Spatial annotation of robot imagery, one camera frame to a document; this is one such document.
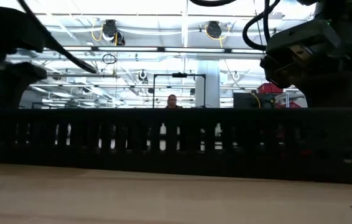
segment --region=black mechanical part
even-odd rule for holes
[[[218,21],[209,21],[208,27],[206,28],[206,33],[214,38],[219,39],[221,36],[221,28]]]
[[[111,38],[114,37],[117,32],[116,21],[114,19],[106,20],[106,23],[103,26],[103,34]]]
[[[312,4],[318,2],[318,0],[296,0],[296,1],[305,6],[311,6]]]
[[[120,31],[118,31],[116,21],[114,19],[106,20],[106,23],[103,26],[103,34],[109,38],[113,38],[111,43],[115,43],[116,41],[116,45],[125,46],[124,36]]]
[[[320,1],[314,20],[273,35],[261,67],[278,87],[299,88],[309,107],[352,106],[352,0]]]
[[[28,62],[0,65],[0,109],[18,109],[28,86],[46,78],[46,70]]]
[[[74,57],[52,37],[25,1],[18,1],[26,13],[0,7],[0,62],[4,60],[7,54],[15,54],[17,52],[16,49],[42,52],[44,47],[46,47],[66,56],[75,65],[87,72],[96,73],[96,69],[93,66]],[[8,23],[17,24],[17,27],[4,26],[3,18],[6,18]]]
[[[207,1],[207,0],[190,0],[190,2],[196,4],[197,6],[204,6],[204,7],[217,7],[217,6],[224,6],[235,2],[236,0],[217,0],[217,1]]]

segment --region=wire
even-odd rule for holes
[[[101,39],[102,39],[102,37],[103,37],[103,26],[104,26],[104,24],[101,25],[100,37],[99,37],[99,39],[96,39],[95,34],[93,33],[93,29],[95,28],[95,24],[96,24],[96,19],[93,20],[93,25],[92,25],[92,28],[91,28],[91,36],[92,36],[93,40],[99,42],[99,41],[101,41]]]
[[[270,40],[270,31],[269,31],[269,8],[270,0],[264,0],[264,10],[263,10],[263,32],[264,37],[266,38],[266,43]]]
[[[269,7],[268,14],[270,14],[274,10],[274,8],[278,5],[278,3],[280,3],[280,0],[275,0],[273,2],[273,4]],[[253,42],[248,36],[248,30],[253,24],[255,24],[255,23],[259,22],[261,19],[263,19],[263,17],[264,17],[263,12],[260,13],[259,15],[256,15],[245,25],[245,27],[243,29],[243,39],[245,41],[245,44],[250,46],[253,49],[256,49],[256,50],[266,50],[266,46],[263,44],[257,44],[255,42]]]
[[[111,58],[113,58],[114,60],[113,60],[113,61],[108,61],[108,57],[111,57]],[[106,65],[113,65],[113,64],[115,64],[118,60],[117,60],[117,58],[115,57],[115,55],[113,55],[113,54],[105,54],[105,55],[103,55],[103,57],[101,58],[101,61],[102,61],[103,63],[105,63]]]
[[[257,22],[257,29],[259,30],[259,39],[260,39],[260,41],[261,41],[261,45],[263,45],[262,34],[261,34],[260,27],[259,27],[259,22]],[[273,93],[273,89],[272,89],[272,84],[271,84],[271,83],[270,83],[270,92],[271,92],[271,96],[272,96],[272,101],[274,101],[275,96],[274,96],[274,93]]]
[[[219,38],[214,38],[214,37],[211,37],[209,34],[208,34],[208,25],[205,26],[205,33],[206,35],[211,38],[212,40],[219,40],[220,41],[220,47],[223,48],[223,43],[222,43],[222,40],[227,38],[230,34],[230,27],[228,28],[227,30],[227,34],[224,36],[224,37],[219,37]]]
[[[262,108],[262,104],[261,104],[261,101],[259,100],[259,97],[257,97],[254,93],[251,93],[250,91],[246,91],[244,88],[241,88],[238,85],[237,81],[234,79],[233,75],[231,74],[231,71],[230,71],[230,68],[229,68],[229,66],[227,64],[226,59],[225,59],[225,63],[226,63],[227,70],[228,70],[229,74],[231,75],[231,78],[233,79],[233,81],[236,84],[236,86],[238,86],[238,88],[243,89],[245,92],[247,92],[247,93],[251,94],[253,97],[255,97],[255,99],[257,100],[257,107],[258,108]]]
[[[190,2],[204,7],[217,7],[217,6],[224,6],[235,2],[236,0],[217,0],[217,1],[206,1],[206,0],[190,0]]]
[[[63,48],[63,46],[60,43],[58,43],[56,39],[54,39],[54,37],[46,29],[46,27],[39,21],[39,19],[36,17],[34,12],[32,12],[32,10],[28,7],[27,3],[25,3],[24,0],[17,0],[17,1],[19,2],[21,7],[23,8],[23,10],[25,10],[25,13],[31,18],[32,22],[35,23],[35,25],[38,26],[38,28],[42,32],[43,36],[46,39],[46,47],[48,47],[52,50],[55,50],[58,53],[66,56],[66,58],[68,58],[72,63],[74,63],[76,66],[84,69],[85,71],[90,72],[90,73],[97,73],[97,70],[95,69],[95,67],[89,65],[88,63],[86,63],[84,61],[79,60],[74,55],[72,55],[70,52],[65,50]]]

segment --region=table surface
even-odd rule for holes
[[[0,164],[2,223],[343,224],[352,185]]]

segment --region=black cable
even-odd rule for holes
[[[32,10],[28,7],[27,3],[25,3],[24,0],[18,0],[19,4],[21,7],[25,10],[25,13],[32,19],[32,21],[40,28],[40,31],[42,31],[42,34],[44,35],[46,41],[47,41],[47,47],[57,51],[58,53],[66,56],[72,63],[77,65],[78,67],[84,69],[87,72],[90,73],[97,73],[97,70],[89,65],[88,63],[76,58],[74,55],[72,55],[70,52],[65,50],[63,46],[57,42],[56,39],[52,36],[52,34],[46,29],[46,27],[39,21],[39,19],[35,16],[35,14],[32,12]]]
[[[270,31],[269,31],[269,8],[270,0],[264,0],[264,10],[263,10],[263,32],[264,37],[266,38],[266,43],[270,40]]]
[[[278,3],[280,3],[280,0],[275,0],[274,3],[269,7],[269,12],[268,14],[270,14],[274,8],[278,5]],[[266,50],[266,46],[262,45],[262,44],[257,44],[255,42],[253,42],[249,37],[248,37],[248,30],[249,28],[255,24],[256,22],[259,22],[261,19],[263,19],[264,17],[264,13],[260,13],[259,15],[253,17],[244,27],[243,29],[243,39],[245,41],[245,44],[250,46],[253,49],[256,50]]]
[[[217,7],[224,6],[235,2],[236,0],[217,0],[217,1],[207,1],[207,0],[190,0],[190,2],[203,7]]]
[[[113,58],[114,60],[108,61],[108,57]],[[115,64],[118,60],[117,58],[112,55],[112,54],[105,54],[103,55],[103,57],[101,58],[101,60],[103,61],[103,63],[105,63],[106,65],[113,65]]]

